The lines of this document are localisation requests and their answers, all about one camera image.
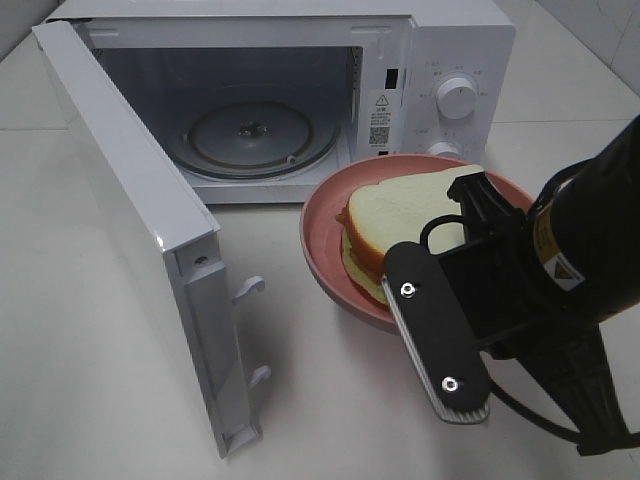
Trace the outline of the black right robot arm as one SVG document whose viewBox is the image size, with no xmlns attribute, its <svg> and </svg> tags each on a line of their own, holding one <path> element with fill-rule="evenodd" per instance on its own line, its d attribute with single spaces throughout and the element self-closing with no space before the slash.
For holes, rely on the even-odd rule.
<svg viewBox="0 0 640 480">
<path fill-rule="evenodd" d="M 474 424 L 500 398 L 577 444 L 631 443 L 600 324 L 639 301 L 639 125 L 556 173 L 528 210 L 484 173 L 457 214 L 385 255 L 383 287 L 436 414 Z"/>
</svg>

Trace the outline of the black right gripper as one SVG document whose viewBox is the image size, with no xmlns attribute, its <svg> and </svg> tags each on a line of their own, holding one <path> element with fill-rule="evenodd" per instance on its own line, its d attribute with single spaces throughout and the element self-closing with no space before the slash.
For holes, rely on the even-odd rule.
<svg viewBox="0 0 640 480">
<path fill-rule="evenodd" d="M 460 206 L 468 244 L 436 257 L 398 243 L 385 254 L 382 287 L 436 415 L 476 425 L 490 412 L 480 351 L 496 359 L 597 360 L 600 332 L 577 297 L 587 278 L 566 255 L 540 260 L 514 236 L 496 236 L 521 227 L 525 213 L 485 173 L 457 177 L 447 196 Z"/>
</svg>

